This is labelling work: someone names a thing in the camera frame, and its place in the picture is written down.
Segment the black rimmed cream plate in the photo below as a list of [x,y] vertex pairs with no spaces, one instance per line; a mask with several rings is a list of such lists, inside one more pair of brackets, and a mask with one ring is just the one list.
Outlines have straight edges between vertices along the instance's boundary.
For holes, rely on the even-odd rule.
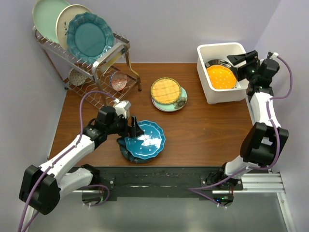
[[214,66],[214,65],[221,65],[229,69],[233,68],[233,65],[230,62],[226,60],[222,60],[222,59],[212,59],[205,63],[206,68],[209,68],[210,66]]

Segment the yellow woven pattern plate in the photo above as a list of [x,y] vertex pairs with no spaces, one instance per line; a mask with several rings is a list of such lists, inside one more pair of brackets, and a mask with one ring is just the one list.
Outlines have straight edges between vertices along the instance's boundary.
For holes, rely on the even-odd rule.
[[181,95],[180,84],[168,77],[155,80],[151,86],[151,96],[159,104],[172,104]]

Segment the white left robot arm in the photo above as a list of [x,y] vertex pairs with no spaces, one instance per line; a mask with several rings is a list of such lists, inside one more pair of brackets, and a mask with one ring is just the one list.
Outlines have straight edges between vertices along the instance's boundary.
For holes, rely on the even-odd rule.
[[26,168],[19,192],[19,199],[43,215],[49,214],[65,195],[79,189],[96,189],[101,183],[100,171],[89,164],[71,173],[71,168],[83,157],[93,152],[111,134],[122,138],[143,135],[135,116],[128,125],[128,101],[114,106],[103,106],[96,118],[81,129],[80,135],[51,160]]

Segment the teal dotted scalloped plate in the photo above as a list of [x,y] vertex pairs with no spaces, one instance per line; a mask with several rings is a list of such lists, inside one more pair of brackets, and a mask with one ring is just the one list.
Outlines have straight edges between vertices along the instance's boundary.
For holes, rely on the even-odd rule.
[[163,129],[149,120],[139,121],[138,126],[143,134],[136,138],[126,137],[126,149],[133,157],[141,160],[155,158],[165,146],[166,137]]

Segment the mint floral plate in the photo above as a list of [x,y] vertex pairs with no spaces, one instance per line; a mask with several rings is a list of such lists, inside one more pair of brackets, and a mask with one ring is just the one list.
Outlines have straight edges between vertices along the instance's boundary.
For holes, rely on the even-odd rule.
[[152,103],[154,104],[154,106],[157,109],[159,109],[163,112],[175,112],[175,111],[182,109],[185,106],[187,99],[188,99],[187,93],[186,93],[185,89],[183,87],[181,87],[181,95],[176,100],[176,102],[174,102],[172,104],[160,104],[152,98]]

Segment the white plastic bin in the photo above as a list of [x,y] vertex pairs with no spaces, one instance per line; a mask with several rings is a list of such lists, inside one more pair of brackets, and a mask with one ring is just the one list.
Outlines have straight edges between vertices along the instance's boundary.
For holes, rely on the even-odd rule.
[[244,47],[237,42],[203,44],[197,47],[197,72],[206,96],[207,103],[238,102],[246,97],[248,81],[246,79],[236,82],[232,89],[215,89],[211,84],[205,64],[211,60],[228,62],[228,55],[244,54]]

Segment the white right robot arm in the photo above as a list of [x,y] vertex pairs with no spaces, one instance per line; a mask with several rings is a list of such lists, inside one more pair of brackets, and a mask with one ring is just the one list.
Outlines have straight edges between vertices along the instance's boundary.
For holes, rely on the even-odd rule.
[[276,119],[273,107],[276,97],[271,83],[280,69],[275,60],[277,56],[269,52],[266,59],[260,60],[255,50],[227,56],[237,73],[237,80],[248,81],[246,95],[253,126],[242,142],[239,155],[206,177],[206,188],[229,189],[244,174],[252,170],[268,170],[277,162],[289,137],[288,130],[283,129]]

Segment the orange dotted scalloped plate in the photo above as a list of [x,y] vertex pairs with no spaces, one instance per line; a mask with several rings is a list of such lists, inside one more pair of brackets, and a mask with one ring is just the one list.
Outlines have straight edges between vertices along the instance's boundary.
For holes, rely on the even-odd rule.
[[223,65],[212,65],[206,70],[213,88],[233,89],[236,86],[236,77],[229,68]]

